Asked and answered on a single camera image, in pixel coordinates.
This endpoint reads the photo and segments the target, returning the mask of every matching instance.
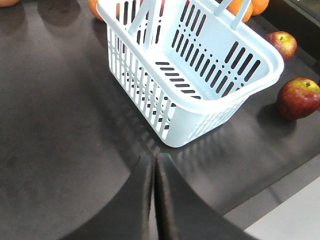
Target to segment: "basket handle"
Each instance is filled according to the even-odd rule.
[[[215,9],[214,15],[219,17],[222,12],[229,6],[232,0],[223,0],[221,4]],[[251,3],[251,0],[243,0],[242,5],[240,7],[239,12],[235,16],[234,20],[232,21],[231,28],[236,30],[242,19],[244,18],[246,11]]]
[[[141,25],[141,22],[149,12],[148,19],[147,19],[148,24],[146,27],[145,39],[143,44],[143,47],[145,49],[148,49],[152,43],[153,33],[156,29],[156,22],[157,22],[156,13],[160,12],[161,3],[162,3],[162,0],[144,0],[130,28],[128,29],[128,33],[131,36],[135,35],[138,31],[139,26]]]

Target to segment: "red apple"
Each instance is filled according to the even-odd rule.
[[[287,120],[305,118],[320,107],[320,87],[309,78],[293,78],[280,89],[275,107]]]
[[[290,33],[275,31],[266,35],[265,39],[279,51],[285,62],[288,62],[296,53],[297,41]]]

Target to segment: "white plastic basket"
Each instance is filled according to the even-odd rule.
[[[160,139],[181,147],[225,123],[284,68],[278,51],[236,17],[231,0],[99,0],[110,71]]]

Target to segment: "orange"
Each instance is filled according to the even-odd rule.
[[[98,0],[88,0],[88,5],[89,5],[89,9],[91,11],[91,13],[101,22],[104,22],[104,20],[102,19],[102,17],[99,15],[98,11],[97,11],[97,2]]]
[[[0,7],[10,7],[17,2],[19,2],[19,0],[0,0]]]
[[[243,0],[233,0],[226,9],[228,9],[233,15],[237,15],[242,3],[243,3]],[[251,2],[248,9],[246,10],[246,13],[242,19],[242,22],[246,23],[250,19],[253,8],[254,7]]]
[[[268,7],[269,0],[252,0],[253,5],[252,16],[261,14]]]

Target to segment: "dark surface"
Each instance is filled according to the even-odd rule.
[[[114,198],[87,223],[61,240],[149,240],[153,179],[152,159],[141,157]]]
[[[212,210],[179,174],[169,154],[155,165],[155,213],[160,240],[254,240]]]
[[[260,16],[248,24],[261,35],[275,29]],[[319,110],[287,122],[273,107],[288,80],[319,79],[299,52],[278,83],[181,148],[161,143],[107,59],[106,26],[85,0],[0,9],[1,240],[57,240],[77,229],[144,154],[170,153],[192,189],[225,214],[320,153]],[[151,239],[154,218],[151,208]]]

